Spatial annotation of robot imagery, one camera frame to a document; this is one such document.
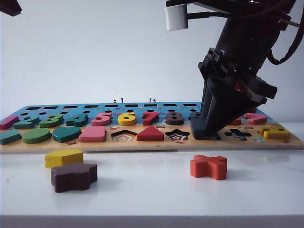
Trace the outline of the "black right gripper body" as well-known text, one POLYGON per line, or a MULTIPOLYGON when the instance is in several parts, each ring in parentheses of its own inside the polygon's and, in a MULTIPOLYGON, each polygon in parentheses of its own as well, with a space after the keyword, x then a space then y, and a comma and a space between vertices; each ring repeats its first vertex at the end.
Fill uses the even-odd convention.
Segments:
POLYGON ((277 93, 277 88, 258 77, 254 68, 227 57, 223 50, 210 48, 198 67, 214 96, 231 99, 235 95, 264 104, 277 93))

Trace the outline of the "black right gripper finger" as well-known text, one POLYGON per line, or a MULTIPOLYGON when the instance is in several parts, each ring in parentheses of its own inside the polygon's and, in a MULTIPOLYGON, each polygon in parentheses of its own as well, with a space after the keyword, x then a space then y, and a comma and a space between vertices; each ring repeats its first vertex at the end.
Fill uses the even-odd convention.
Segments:
POLYGON ((200 119, 204 133, 216 133, 232 119, 228 111, 234 95, 232 79, 204 77, 204 90, 200 119))
POLYGON ((252 111, 253 109, 265 103, 266 103, 265 97, 262 97, 261 101, 254 101, 249 97, 247 97, 246 95, 244 95, 238 99, 237 116, 241 117, 242 115, 252 111))

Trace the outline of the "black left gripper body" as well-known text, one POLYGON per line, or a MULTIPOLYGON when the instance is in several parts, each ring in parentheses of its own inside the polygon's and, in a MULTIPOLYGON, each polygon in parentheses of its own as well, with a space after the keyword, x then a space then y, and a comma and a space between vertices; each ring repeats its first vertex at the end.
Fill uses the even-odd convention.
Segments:
POLYGON ((22 8, 17 0, 0 0, 0 11, 14 17, 22 12, 22 8))

